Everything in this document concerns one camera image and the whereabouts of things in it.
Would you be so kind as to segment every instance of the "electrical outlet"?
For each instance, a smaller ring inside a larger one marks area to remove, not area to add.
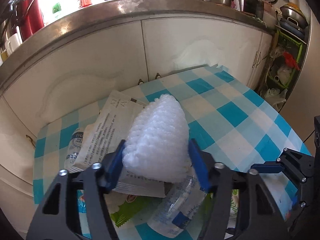
[[[282,15],[282,13],[281,13],[281,11],[280,11],[280,9],[279,8],[276,8],[276,14],[279,14],[279,15]]]

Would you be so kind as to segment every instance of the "cable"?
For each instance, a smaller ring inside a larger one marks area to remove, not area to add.
[[[312,133],[310,133],[310,135],[308,136],[308,138],[307,138],[307,139],[305,139],[305,140],[303,141],[303,143],[305,143],[305,142],[306,142],[306,140],[308,140],[308,139],[310,138],[310,136],[311,136],[314,132],[315,132],[315,130],[313,130],[313,132],[312,132]]]

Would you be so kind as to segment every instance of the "red thermos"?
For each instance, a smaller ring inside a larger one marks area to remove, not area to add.
[[[17,20],[22,41],[44,27],[42,11],[38,0],[18,0]]]

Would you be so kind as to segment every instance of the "countertop edge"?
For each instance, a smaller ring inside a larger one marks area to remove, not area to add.
[[[227,18],[251,25],[269,34],[273,32],[262,23],[239,11],[202,0],[111,0],[71,13],[27,39],[0,67],[0,89],[3,92],[8,88],[10,84],[6,84],[5,87],[4,84],[41,51],[74,33],[79,32],[78,37],[83,36],[81,30],[119,18],[186,13]]]

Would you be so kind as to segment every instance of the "robotic arm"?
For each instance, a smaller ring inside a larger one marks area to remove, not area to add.
[[[122,140],[116,152],[101,163],[78,173],[59,171],[39,204],[27,240],[87,240],[81,235],[77,210],[78,189],[84,189],[87,220],[93,240],[119,239],[110,219],[103,194],[115,188],[122,170]],[[285,148],[273,162],[254,164],[247,172],[232,171],[189,142],[189,156],[201,187],[213,193],[215,204],[198,240],[308,240],[317,239],[320,225],[320,116],[315,117],[316,157]],[[296,201],[285,222],[259,173],[279,173],[297,187]],[[230,196],[239,189],[239,211],[235,228],[227,228]]]

